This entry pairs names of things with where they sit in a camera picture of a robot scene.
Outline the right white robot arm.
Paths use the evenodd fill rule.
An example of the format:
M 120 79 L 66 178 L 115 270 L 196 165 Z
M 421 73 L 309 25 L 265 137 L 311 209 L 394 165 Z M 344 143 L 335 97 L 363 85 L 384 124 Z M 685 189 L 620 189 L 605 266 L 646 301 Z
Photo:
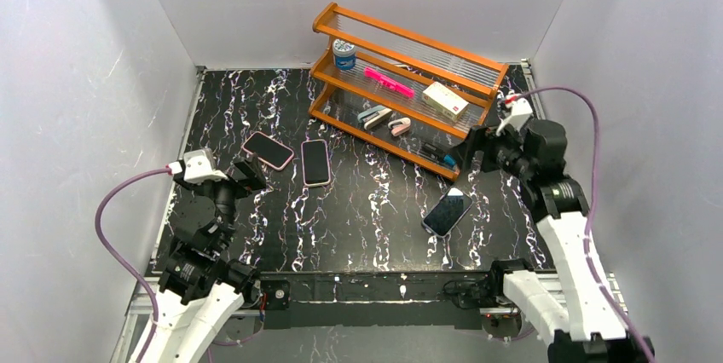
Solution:
M 516 307 L 546 345 L 550 362 L 652 362 L 651 340 L 633 327 L 611 292 L 592 239 L 593 207 L 565 172 L 566 147 L 561 124 L 531 119 L 522 130 L 476 125 L 453 148 L 459 163 L 480 153 L 481 171 L 500 170 L 518 179 L 564 301 L 523 260 L 493 262 L 479 293 Z

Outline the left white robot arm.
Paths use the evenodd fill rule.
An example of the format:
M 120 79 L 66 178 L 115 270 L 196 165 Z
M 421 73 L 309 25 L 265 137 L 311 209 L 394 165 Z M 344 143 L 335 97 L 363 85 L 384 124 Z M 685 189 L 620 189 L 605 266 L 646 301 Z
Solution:
M 230 175 L 215 166 L 209 149 L 184 153 L 166 166 L 174 182 L 194 195 L 196 210 L 183 216 L 190 229 L 171 243 L 152 315 L 129 360 L 198 362 L 232 313 L 257 291 L 259 273 L 223 253 L 234 235 L 236 202 L 264 190 L 257 156 L 248 153 Z

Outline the dark phone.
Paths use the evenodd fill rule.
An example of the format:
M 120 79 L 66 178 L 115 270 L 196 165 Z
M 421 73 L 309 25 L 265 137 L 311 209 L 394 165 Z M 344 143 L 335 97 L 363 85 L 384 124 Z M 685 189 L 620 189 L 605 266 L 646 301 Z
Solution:
M 472 199 L 457 187 L 451 187 L 424 215 L 421 226 L 431 235 L 446 237 L 470 209 Z

